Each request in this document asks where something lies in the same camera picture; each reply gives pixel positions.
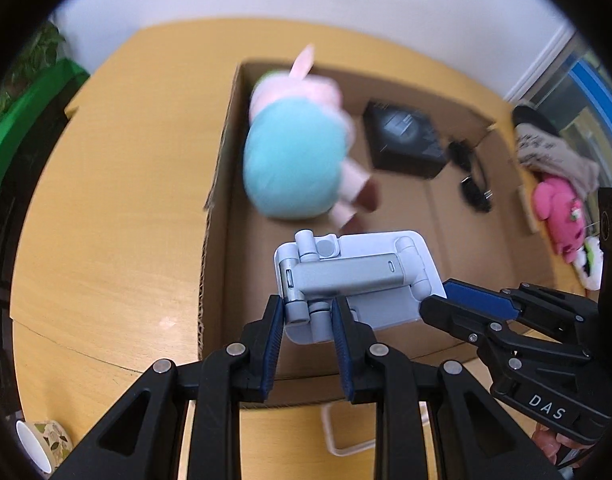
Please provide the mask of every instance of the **black box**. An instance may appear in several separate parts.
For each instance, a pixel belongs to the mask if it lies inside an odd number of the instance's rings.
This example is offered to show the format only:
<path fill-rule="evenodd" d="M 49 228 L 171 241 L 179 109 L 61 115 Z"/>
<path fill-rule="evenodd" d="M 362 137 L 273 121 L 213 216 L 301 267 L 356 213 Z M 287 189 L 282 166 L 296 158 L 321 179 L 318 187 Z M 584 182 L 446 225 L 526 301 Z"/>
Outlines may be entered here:
<path fill-rule="evenodd" d="M 376 170 L 434 178 L 446 165 L 435 129 L 420 110 L 369 101 L 364 129 Z"/>

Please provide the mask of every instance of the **pink plush ear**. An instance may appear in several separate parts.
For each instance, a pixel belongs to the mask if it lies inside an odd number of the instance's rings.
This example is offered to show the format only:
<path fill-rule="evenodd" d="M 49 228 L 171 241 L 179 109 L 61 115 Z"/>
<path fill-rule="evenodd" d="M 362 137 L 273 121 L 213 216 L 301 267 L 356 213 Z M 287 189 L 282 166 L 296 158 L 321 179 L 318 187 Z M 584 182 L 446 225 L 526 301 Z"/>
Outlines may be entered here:
<path fill-rule="evenodd" d="M 304 79 L 315 63 L 315 46 L 307 45 L 292 64 L 290 77 Z"/>
<path fill-rule="evenodd" d="M 555 188 L 548 182 L 540 182 L 532 193 L 532 210 L 539 220 L 545 220 L 550 216 L 554 194 Z"/>

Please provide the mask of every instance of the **plush toy foot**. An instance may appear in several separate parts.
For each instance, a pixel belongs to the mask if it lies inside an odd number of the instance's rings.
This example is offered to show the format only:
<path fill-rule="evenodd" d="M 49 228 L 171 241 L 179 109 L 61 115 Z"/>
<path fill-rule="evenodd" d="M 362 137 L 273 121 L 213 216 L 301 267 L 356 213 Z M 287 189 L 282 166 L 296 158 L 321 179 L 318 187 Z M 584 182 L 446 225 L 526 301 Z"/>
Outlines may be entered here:
<path fill-rule="evenodd" d="M 373 177 L 366 181 L 362 190 L 357 194 L 353 205 L 371 213 L 377 210 L 380 205 L 380 189 Z"/>
<path fill-rule="evenodd" d="M 359 235 L 366 232 L 366 226 L 359 215 L 354 215 L 345 225 L 340 227 L 340 234 Z"/>

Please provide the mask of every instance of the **blue gripper pad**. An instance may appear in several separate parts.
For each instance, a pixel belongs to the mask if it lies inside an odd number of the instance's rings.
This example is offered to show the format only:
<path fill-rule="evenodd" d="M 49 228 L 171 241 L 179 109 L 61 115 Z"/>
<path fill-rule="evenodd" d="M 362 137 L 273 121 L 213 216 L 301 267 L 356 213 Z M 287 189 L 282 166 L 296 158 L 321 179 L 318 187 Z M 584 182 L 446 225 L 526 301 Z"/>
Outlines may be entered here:
<path fill-rule="evenodd" d="M 493 292 L 452 278 L 444 282 L 444 290 L 449 301 L 482 314 L 506 321 L 517 319 L 519 316 L 519 311 L 513 306 L 507 294 Z"/>
<path fill-rule="evenodd" d="M 346 399 L 353 398 L 353 361 L 350 356 L 350 348 L 346 339 L 346 331 L 342 321 L 342 313 L 337 303 L 337 298 L 333 300 L 330 307 L 330 315 L 333 324 L 333 338 L 335 339 L 335 352 L 337 354 L 337 366 L 339 367 L 339 377 Z"/>
<path fill-rule="evenodd" d="M 264 356 L 262 359 L 262 379 L 260 389 L 265 399 L 268 398 L 270 390 L 273 389 L 275 382 L 275 369 L 277 368 L 277 359 L 279 357 L 279 349 L 282 345 L 282 335 L 284 334 L 284 302 L 281 298 L 277 299 L 277 305 L 273 313 L 273 318 L 270 323 L 268 339 L 264 348 Z"/>

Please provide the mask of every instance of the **gray cloth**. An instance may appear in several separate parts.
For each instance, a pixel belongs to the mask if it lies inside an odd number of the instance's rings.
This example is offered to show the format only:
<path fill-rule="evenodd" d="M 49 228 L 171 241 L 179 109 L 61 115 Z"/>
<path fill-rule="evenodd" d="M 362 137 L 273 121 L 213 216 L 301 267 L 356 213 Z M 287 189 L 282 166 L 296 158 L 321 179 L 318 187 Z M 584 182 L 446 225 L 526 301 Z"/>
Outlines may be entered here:
<path fill-rule="evenodd" d="M 565 178 L 582 200 L 599 187 L 599 164 L 578 155 L 566 140 L 528 123 L 518 124 L 515 135 L 522 166 Z"/>

